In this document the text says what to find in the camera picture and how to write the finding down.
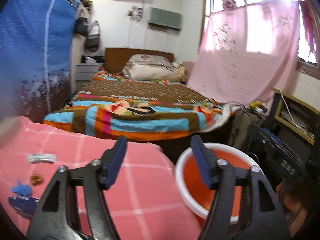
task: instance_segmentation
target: white wall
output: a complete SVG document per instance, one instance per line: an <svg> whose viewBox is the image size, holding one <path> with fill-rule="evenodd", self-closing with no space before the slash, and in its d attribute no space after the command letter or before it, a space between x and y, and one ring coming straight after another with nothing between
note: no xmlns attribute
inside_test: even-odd
<svg viewBox="0 0 320 240"><path fill-rule="evenodd" d="M183 0L183 29L177 41L177 61L195 62L198 57L202 3L203 0ZM286 92L320 110L320 80L296 71Z"/></svg>
<svg viewBox="0 0 320 240"><path fill-rule="evenodd" d="M196 61L202 24L203 0L183 0L183 25L177 41L177 61Z"/></svg>
<svg viewBox="0 0 320 240"><path fill-rule="evenodd" d="M101 26L101 46L96 54L103 55L105 47L129 46L175 53L178 31L168 32L148 28L149 8L156 7L182 13L182 0L92 0L91 21ZM144 8L141 22L131 20L127 13L132 6Z"/></svg>
<svg viewBox="0 0 320 240"><path fill-rule="evenodd" d="M320 111L320 80L296 71L287 92Z"/></svg>

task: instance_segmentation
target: plastic bucket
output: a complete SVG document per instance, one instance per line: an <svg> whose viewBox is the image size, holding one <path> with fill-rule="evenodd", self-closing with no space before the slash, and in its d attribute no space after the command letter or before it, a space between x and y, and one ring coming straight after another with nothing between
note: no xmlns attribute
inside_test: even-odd
<svg viewBox="0 0 320 240"><path fill-rule="evenodd" d="M225 159L235 167L249 169L258 164L247 154L233 147L219 143L205 143L207 148L214 150L219 159ZM192 149L186 149L178 159L175 169L176 186L185 204L198 218L202 226L207 218L214 197L214 191L208 190L193 158ZM236 187L230 223L238 222L241 201L241 187Z"/></svg>

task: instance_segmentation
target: tote bag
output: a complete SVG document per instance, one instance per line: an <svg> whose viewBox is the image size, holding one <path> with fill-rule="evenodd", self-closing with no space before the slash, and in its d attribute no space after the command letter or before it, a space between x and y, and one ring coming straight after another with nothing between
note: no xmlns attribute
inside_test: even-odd
<svg viewBox="0 0 320 240"><path fill-rule="evenodd" d="M100 44L100 32L101 28L98 21L94 21L92 25L90 26L89 33L92 32L92 29L97 26L98 32L95 32L94 34L89 34L85 40L84 48L86 50L96 52L99 48Z"/></svg>
<svg viewBox="0 0 320 240"><path fill-rule="evenodd" d="M76 21L74 33L87 37L89 33L88 19L86 17L81 16L82 12L83 9L80 11L80 17Z"/></svg>

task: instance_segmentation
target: wooden headboard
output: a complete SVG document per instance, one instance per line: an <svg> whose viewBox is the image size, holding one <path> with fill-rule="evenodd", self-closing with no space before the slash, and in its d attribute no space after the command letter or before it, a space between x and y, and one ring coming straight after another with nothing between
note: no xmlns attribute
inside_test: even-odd
<svg viewBox="0 0 320 240"><path fill-rule="evenodd" d="M122 71L129 58L134 54L147 54L166 57L170 62L174 61L174 54L147 49L106 48L104 68L110 73Z"/></svg>

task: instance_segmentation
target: floral pillow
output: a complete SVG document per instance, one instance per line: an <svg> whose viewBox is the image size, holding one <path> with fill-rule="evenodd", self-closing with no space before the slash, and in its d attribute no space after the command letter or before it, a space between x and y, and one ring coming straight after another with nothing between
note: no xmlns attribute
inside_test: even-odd
<svg viewBox="0 0 320 240"><path fill-rule="evenodd" d="M178 73L180 82L187 82L187 69L186 66L182 63L173 62L172 66L175 68L175 71Z"/></svg>
<svg viewBox="0 0 320 240"><path fill-rule="evenodd" d="M166 68L170 71L173 71L174 69L170 61L163 56L134 54L129 58L126 66L122 70L126 78L131 78L130 69L135 65Z"/></svg>

